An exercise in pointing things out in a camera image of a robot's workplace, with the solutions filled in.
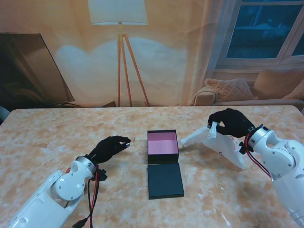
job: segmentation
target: sofa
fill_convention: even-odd
[[[251,100],[217,102],[219,94],[206,86],[191,99],[193,106],[293,105],[304,113],[304,100],[282,99],[304,80],[304,70],[264,70],[256,80],[246,80]]]

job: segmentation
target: robotic hand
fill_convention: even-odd
[[[51,174],[14,215],[8,227],[62,227],[84,194],[85,180],[98,177],[98,181],[104,181],[107,176],[98,164],[129,147],[130,142],[127,137],[108,137],[100,141],[90,154],[76,158],[65,174],[61,170]],[[82,227],[87,219],[73,227]]]
[[[280,202],[291,218],[304,228],[304,146],[296,140],[283,140],[260,125],[255,127],[240,111],[226,109],[210,115],[208,124],[223,122],[217,126],[221,134],[237,138],[245,136],[243,149],[252,159],[249,151],[261,154],[263,164],[254,162],[272,179],[272,185]]]

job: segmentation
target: lamp shade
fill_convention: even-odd
[[[93,25],[148,24],[144,0],[88,0]]]

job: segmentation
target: knit pillow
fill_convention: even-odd
[[[300,82],[300,84],[290,94],[286,95],[282,99],[300,99],[300,100],[304,100],[304,79]]]
[[[217,102],[222,101],[246,101],[251,100],[253,95],[244,78],[232,80],[206,79],[205,84],[218,93]]]

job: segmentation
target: gift box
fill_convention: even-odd
[[[148,131],[148,164],[177,163],[179,154],[176,130]]]

